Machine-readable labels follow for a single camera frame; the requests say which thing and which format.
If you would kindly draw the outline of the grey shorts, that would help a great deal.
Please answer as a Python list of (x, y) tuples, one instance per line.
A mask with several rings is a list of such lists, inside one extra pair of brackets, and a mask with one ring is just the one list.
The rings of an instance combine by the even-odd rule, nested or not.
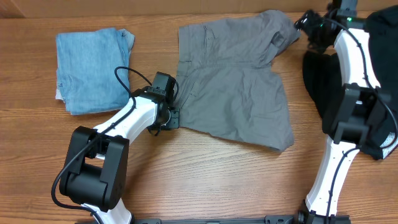
[(278, 10), (182, 26), (178, 31), (180, 125), (282, 152), (294, 143), (273, 59), (300, 37)]

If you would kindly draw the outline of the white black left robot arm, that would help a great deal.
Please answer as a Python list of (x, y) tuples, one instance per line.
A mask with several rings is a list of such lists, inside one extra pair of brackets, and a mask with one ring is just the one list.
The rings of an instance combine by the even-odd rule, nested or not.
[(122, 196), (129, 146), (146, 129), (177, 128), (174, 92), (149, 90), (131, 95), (113, 117), (94, 128), (72, 133), (51, 198), (59, 207), (90, 213), (95, 223), (134, 223)]

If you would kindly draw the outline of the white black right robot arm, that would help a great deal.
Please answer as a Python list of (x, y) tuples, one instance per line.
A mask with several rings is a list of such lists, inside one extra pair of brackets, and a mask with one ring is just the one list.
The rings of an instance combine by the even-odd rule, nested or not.
[(397, 7), (358, 18), (351, 8), (309, 10), (296, 23), (308, 36), (302, 74), (326, 134), (315, 183), (296, 223), (348, 223), (338, 198), (355, 156), (385, 159), (397, 148)]

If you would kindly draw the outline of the black garment pile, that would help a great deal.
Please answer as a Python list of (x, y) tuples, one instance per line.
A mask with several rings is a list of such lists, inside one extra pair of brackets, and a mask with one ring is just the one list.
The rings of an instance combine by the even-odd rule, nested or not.
[[(370, 34), (370, 56), (377, 79), (392, 94), (390, 109), (397, 116), (397, 6), (373, 12), (365, 19), (365, 30)], [(305, 87), (323, 117), (332, 93), (341, 82), (340, 63), (337, 54), (309, 50), (303, 60)]]

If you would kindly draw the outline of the folded blue denim jeans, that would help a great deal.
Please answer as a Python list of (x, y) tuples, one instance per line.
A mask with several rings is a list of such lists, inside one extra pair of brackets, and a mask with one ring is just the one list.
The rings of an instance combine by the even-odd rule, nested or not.
[(102, 113), (123, 108), (128, 102), (128, 67), (135, 35), (126, 29), (69, 32), (56, 36), (56, 99), (72, 115)]

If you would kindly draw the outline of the white patterned garment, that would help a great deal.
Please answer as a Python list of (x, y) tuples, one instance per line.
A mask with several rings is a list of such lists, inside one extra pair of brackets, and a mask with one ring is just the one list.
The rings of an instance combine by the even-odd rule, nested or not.
[(385, 141), (380, 145), (382, 148), (382, 153), (383, 153), (383, 159), (388, 157), (396, 148), (397, 146), (397, 140), (394, 140), (395, 134), (394, 133), (389, 133), (388, 137), (385, 139)]

